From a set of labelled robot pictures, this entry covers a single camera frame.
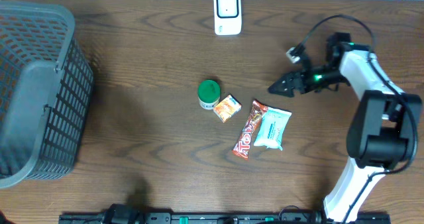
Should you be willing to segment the orange tissue pack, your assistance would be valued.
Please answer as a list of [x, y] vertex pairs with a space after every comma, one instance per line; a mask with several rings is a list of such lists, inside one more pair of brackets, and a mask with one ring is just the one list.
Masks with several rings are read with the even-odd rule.
[[213, 112], [225, 123], [241, 108], [242, 105], [232, 95], [228, 95], [213, 108]]

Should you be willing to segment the mint green wipes pack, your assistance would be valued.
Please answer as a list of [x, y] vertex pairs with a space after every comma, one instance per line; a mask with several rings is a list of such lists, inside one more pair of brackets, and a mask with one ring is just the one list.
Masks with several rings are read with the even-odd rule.
[[263, 115], [254, 146], [283, 150], [282, 137], [291, 112], [269, 107]]

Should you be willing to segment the red Top chocolate bar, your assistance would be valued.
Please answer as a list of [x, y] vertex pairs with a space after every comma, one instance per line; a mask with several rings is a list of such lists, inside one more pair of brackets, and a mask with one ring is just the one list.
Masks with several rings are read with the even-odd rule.
[[248, 153], [252, 145], [254, 132], [261, 123], [262, 118], [267, 111], [268, 106], [262, 104], [256, 99], [252, 102], [252, 107], [248, 119], [241, 131], [238, 141], [235, 143], [235, 146], [232, 149], [234, 155], [248, 160]]

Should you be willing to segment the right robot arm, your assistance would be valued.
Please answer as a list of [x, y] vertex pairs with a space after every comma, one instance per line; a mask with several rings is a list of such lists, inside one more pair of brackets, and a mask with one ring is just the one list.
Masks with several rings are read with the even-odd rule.
[[417, 126], [422, 110], [418, 95], [404, 92], [379, 66], [368, 45], [356, 44], [349, 33], [327, 39], [326, 64], [314, 68], [302, 45], [286, 55], [302, 69], [284, 74], [269, 93], [293, 97], [340, 83], [349, 85], [359, 105], [346, 137], [348, 160], [322, 211], [309, 223], [357, 223], [358, 211], [376, 184], [395, 173], [400, 162], [410, 162], [417, 151]]

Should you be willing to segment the green lid jar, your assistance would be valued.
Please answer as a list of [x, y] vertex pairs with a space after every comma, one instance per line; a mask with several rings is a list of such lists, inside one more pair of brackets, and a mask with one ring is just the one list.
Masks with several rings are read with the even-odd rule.
[[204, 80], [197, 89], [199, 104], [206, 110], [212, 110], [219, 102], [221, 88], [214, 80]]

